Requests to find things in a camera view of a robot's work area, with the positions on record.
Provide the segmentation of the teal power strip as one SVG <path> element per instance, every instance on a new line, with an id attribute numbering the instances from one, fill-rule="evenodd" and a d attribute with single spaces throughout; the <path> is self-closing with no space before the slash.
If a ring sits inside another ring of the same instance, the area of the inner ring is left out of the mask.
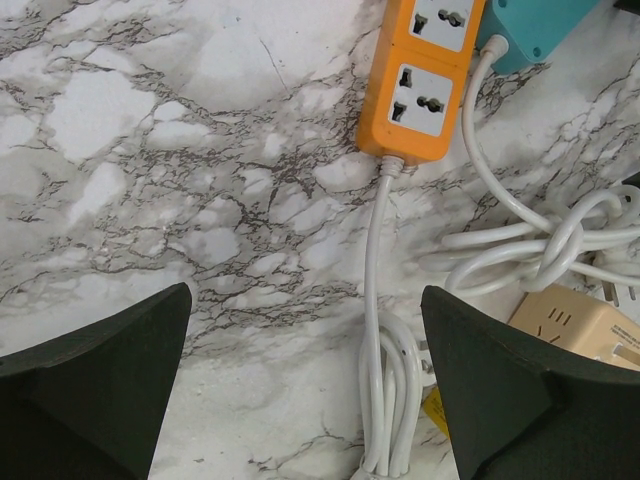
<path id="1" fill-rule="evenodd" d="M 494 35 L 509 48 L 494 64 L 494 71 L 510 75 L 546 57 L 596 6 L 596 0 L 487 1 L 476 47 L 481 50 Z"/>

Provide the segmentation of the yellow cube socket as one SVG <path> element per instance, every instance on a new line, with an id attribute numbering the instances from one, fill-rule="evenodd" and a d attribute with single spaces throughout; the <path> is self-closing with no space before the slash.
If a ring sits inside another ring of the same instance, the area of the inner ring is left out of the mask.
<path id="1" fill-rule="evenodd" d="M 423 410 L 439 430 L 447 437 L 450 437 L 447 421 L 445 418 L 444 406 L 441 399 L 440 390 L 434 387 L 426 396 L 423 402 Z"/>

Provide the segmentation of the orange power strip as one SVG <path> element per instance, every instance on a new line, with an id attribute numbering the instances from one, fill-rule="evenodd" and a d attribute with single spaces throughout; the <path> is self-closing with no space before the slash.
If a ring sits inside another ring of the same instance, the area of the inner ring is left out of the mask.
<path id="1" fill-rule="evenodd" d="M 386 3 L 356 134 L 359 150 L 409 166 L 449 150 L 485 2 Z"/>

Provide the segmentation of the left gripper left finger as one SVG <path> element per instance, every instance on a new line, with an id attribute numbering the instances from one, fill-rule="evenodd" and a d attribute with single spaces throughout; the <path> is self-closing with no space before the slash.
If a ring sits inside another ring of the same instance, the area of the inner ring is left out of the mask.
<path id="1" fill-rule="evenodd" d="M 191 305 L 175 284 L 2 357 L 2 478 L 147 478 Z"/>

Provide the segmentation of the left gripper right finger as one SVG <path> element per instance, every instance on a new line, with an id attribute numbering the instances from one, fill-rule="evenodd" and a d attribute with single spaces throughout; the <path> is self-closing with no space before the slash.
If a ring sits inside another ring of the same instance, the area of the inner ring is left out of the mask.
<path id="1" fill-rule="evenodd" d="M 639 375 L 428 286 L 422 316 L 462 479 L 636 479 Z"/>

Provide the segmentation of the beige cube socket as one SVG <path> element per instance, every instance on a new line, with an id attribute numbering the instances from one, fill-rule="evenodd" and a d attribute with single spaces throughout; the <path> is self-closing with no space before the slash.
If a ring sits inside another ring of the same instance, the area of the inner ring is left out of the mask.
<path id="1" fill-rule="evenodd" d="M 509 325 L 592 360 L 639 369 L 639 325 L 611 304 L 567 287 L 527 294 Z"/>

